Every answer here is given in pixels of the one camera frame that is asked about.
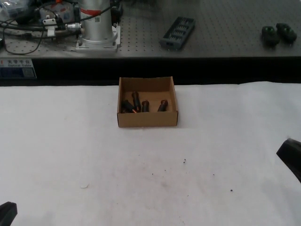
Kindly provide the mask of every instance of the silver cylinder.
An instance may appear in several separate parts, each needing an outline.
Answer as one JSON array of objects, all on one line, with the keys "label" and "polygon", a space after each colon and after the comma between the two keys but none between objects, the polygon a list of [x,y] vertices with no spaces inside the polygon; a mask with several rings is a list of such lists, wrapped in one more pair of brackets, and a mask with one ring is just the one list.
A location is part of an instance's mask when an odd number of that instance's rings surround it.
[{"label": "silver cylinder", "polygon": [[[82,19],[94,16],[108,7],[110,7],[110,0],[79,0]],[[91,44],[111,40],[113,38],[111,10],[104,12],[100,16],[83,21],[82,27],[82,39]]]}]

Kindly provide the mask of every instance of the black clamp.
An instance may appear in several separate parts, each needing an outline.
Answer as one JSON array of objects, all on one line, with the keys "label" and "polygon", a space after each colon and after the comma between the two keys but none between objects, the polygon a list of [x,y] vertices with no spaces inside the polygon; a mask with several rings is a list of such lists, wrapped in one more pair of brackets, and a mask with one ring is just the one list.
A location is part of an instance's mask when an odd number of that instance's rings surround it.
[{"label": "black clamp", "polygon": [[10,226],[17,214],[17,204],[6,202],[0,205],[0,226]]}]

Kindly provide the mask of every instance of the metal base plate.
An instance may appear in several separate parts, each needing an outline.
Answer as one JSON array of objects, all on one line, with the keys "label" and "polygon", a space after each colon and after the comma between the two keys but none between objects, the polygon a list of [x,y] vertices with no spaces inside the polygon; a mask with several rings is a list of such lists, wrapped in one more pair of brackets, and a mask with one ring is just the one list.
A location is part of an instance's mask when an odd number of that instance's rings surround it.
[{"label": "metal base plate", "polygon": [[[292,57],[301,56],[301,38],[293,45],[280,42],[266,48],[261,28],[286,23],[301,35],[299,0],[124,0],[121,46],[110,58],[132,57]],[[196,20],[196,25],[180,51],[161,48],[159,41],[178,16]],[[16,53],[33,50],[38,40],[6,37],[7,48]],[[108,58],[97,51],[75,51],[75,37],[45,40],[30,58]],[[14,57],[5,51],[0,57]]]},{"label": "metal base plate", "polygon": [[120,26],[117,26],[116,28],[112,27],[112,29],[114,33],[117,33],[117,37],[116,39],[112,39],[113,41],[109,41],[107,43],[91,44],[80,38],[76,44],[76,51],[116,52],[118,46],[120,46],[121,28]]}]

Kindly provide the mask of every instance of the black plastic holder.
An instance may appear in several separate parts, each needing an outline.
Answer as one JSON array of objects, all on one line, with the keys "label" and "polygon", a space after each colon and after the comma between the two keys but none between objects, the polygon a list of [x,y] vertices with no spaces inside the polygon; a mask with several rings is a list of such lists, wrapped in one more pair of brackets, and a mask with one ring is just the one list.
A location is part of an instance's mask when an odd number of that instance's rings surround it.
[{"label": "black plastic holder", "polygon": [[194,19],[178,17],[160,40],[161,47],[175,50],[181,49],[192,32],[195,23]]}]

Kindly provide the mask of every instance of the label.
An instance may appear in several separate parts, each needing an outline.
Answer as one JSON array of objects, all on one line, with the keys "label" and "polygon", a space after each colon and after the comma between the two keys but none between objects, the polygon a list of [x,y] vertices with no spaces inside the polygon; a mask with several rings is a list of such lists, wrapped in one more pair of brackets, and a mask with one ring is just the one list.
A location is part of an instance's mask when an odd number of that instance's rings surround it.
[{"label": "label", "polygon": [[36,79],[31,59],[0,59],[0,79]]},{"label": "label", "polygon": [[[80,9],[80,17],[81,19],[85,19],[87,17],[90,17],[90,16],[96,16],[98,14],[100,14],[100,10],[86,10],[86,9]],[[100,23],[100,16],[96,16],[96,17],[93,17],[91,19],[88,19],[87,21],[93,21],[95,23]]]}]

